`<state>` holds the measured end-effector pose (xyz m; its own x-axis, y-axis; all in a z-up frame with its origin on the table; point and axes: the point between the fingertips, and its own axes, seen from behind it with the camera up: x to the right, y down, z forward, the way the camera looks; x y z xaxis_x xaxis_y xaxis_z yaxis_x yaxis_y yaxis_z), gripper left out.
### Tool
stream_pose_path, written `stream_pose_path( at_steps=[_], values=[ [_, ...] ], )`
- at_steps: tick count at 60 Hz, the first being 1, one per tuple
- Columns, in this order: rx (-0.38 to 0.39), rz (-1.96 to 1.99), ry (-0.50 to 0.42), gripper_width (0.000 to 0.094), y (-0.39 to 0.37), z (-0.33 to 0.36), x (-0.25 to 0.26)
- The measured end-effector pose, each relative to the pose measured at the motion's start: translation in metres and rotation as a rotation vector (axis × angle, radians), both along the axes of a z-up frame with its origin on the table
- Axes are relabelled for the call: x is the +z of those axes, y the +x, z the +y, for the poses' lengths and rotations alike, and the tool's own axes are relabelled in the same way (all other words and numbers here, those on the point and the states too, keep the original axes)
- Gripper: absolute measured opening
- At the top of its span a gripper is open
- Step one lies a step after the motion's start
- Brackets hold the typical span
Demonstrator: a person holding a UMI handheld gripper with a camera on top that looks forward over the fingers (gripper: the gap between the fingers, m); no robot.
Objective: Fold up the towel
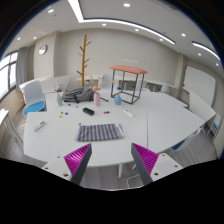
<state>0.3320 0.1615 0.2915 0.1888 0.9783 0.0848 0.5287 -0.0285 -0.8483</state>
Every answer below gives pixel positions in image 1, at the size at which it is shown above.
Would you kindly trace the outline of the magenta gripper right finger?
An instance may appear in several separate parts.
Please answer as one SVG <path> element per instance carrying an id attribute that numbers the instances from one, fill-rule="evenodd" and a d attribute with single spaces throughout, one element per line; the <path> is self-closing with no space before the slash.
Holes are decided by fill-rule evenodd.
<path id="1" fill-rule="evenodd" d="M 159 155 L 138 144 L 131 144 L 131 154 L 144 185 L 152 183 L 151 172 Z"/>

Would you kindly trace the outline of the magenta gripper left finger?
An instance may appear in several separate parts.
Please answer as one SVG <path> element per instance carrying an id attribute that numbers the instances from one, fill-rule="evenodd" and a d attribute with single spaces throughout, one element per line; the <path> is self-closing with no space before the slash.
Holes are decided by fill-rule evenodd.
<path id="1" fill-rule="evenodd" d="M 64 160 L 71 172 L 71 182 L 79 185 L 86 170 L 89 159 L 92 155 L 91 144 L 84 145 L 69 153 Z"/>

